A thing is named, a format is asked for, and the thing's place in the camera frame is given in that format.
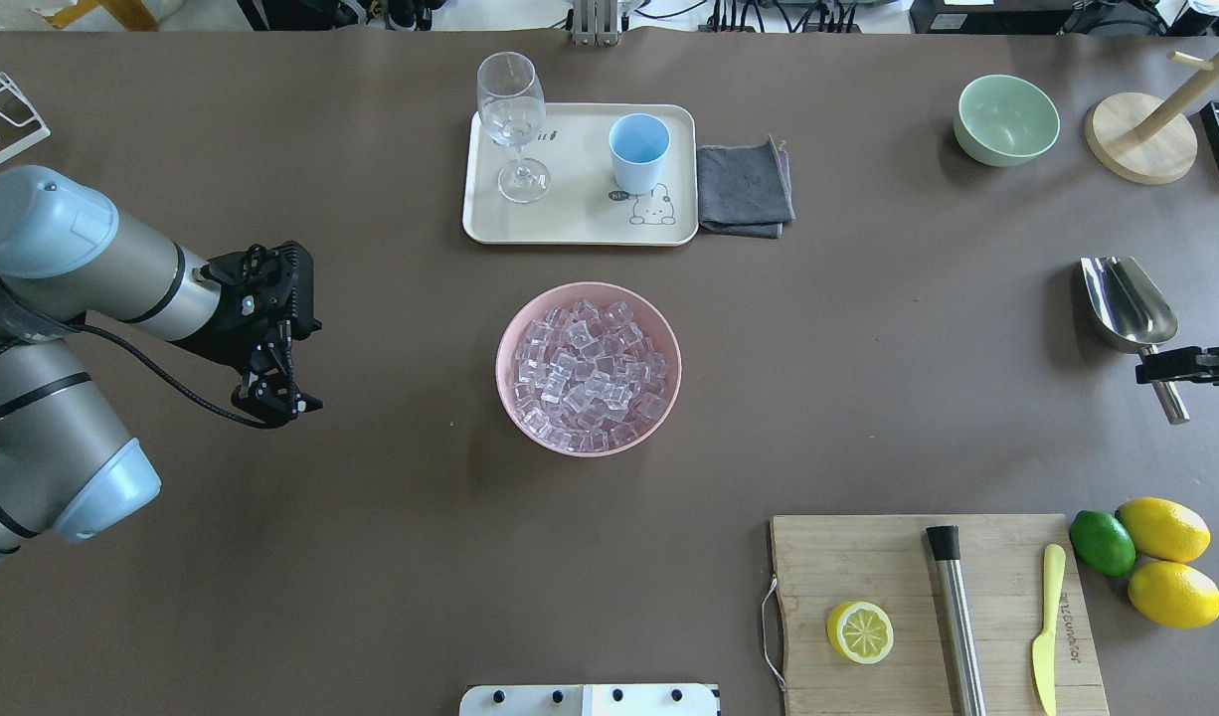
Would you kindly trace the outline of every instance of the wooden cutting board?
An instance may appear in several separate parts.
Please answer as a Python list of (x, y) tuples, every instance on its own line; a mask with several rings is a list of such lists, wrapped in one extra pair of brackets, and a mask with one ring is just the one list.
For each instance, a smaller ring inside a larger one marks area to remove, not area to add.
[[(1069, 559), (1056, 627), (1056, 706), (1059, 716), (1107, 716), (1064, 515), (779, 515), (772, 538), (786, 716), (958, 712), (924, 537), (934, 524), (958, 524), (989, 714), (1042, 712), (1029, 644), (1042, 629), (1042, 549), (1058, 543)], [(892, 621), (892, 653), (879, 664), (846, 661), (826, 638), (829, 611), (853, 599), (878, 604)]]

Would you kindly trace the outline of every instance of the green bowl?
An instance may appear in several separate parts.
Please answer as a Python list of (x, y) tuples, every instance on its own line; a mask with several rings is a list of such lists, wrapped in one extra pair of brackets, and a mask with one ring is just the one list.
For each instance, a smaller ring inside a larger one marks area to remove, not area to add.
[(1014, 167), (1037, 157), (1059, 137), (1056, 105), (1019, 77), (974, 78), (958, 95), (954, 139), (968, 156), (991, 167)]

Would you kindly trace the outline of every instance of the lime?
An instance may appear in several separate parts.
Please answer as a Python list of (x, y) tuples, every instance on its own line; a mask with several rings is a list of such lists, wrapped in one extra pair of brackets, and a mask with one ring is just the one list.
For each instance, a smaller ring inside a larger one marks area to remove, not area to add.
[(1084, 509), (1069, 524), (1074, 553), (1092, 570), (1109, 577), (1121, 577), (1135, 566), (1135, 543), (1126, 527), (1107, 512)]
[(1126, 596), (1141, 615), (1164, 627), (1196, 629), (1219, 617), (1219, 588), (1181, 562), (1148, 562), (1131, 575)]
[(1118, 507), (1137, 551), (1170, 562), (1192, 562), (1210, 544), (1206, 521), (1192, 509), (1162, 498), (1139, 498)]
[(845, 601), (826, 620), (831, 646), (848, 661), (878, 664), (892, 651), (892, 620), (869, 601)]

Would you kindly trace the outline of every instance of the wine glass base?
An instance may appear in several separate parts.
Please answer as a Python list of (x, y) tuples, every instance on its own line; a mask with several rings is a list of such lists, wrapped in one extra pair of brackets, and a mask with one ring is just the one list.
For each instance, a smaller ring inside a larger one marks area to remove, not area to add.
[(551, 181), (547, 167), (538, 159), (519, 159), (507, 163), (499, 172), (499, 190), (505, 199), (517, 204), (529, 204), (547, 194)]

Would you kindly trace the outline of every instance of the napkin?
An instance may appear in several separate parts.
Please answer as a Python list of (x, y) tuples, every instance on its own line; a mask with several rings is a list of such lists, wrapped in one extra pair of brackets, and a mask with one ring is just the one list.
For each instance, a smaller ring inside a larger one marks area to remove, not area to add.
[(796, 218), (786, 151), (772, 137), (757, 146), (698, 146), (697, 217), (711, 232), (778, 239)]

